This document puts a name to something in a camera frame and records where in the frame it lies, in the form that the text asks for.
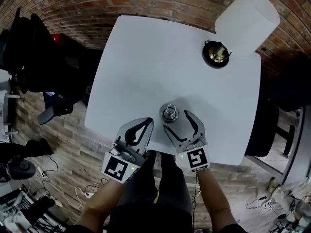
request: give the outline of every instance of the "yellow stripe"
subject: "yellow stripe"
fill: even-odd
[[[157,196],[156,196],[156,198],[155,198],[154,204],[157,203],[157,200],[158,200],[158,198],[159,198],[159,195],[160,195],[160,191],[157,192]]]

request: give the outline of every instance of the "chair leg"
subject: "chair leg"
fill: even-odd
[[[285,140],[286,140],[286,146],[285,146],[285,150],[283,155],[288,155],[292,144],[293,144],[293,140],[294,140],[294,134],[295,134],[295,126],[291,125],[290,126],[290,130],[288,132],[286,132],[285,130],[281,129],[280,127],[276,128],[276,133],[280,136],[282,136]]]

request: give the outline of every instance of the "gray table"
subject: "gray table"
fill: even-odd
[[[292,154],[284,172],[280,172],[257,157],[246,157],[261,168],[270,172],[282,185],[290,184],[308,177],[311,168],[311,105],[301,109],[293,147]]]

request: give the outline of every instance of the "red object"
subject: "red object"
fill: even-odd
[[[59,47],[64,46],[64,44],[66,43],[61,33],[54,33],[54,34],[51,34],[51,36],[53,37],[54,41],[57,43]]]

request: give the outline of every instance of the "lamp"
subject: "lamp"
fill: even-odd
[[[269,0],[234,0],[215,22],[220,42],[206,41],[203,59],[213,68],[222,68],[231,54],[248,56],[279,23],[280,17]]]

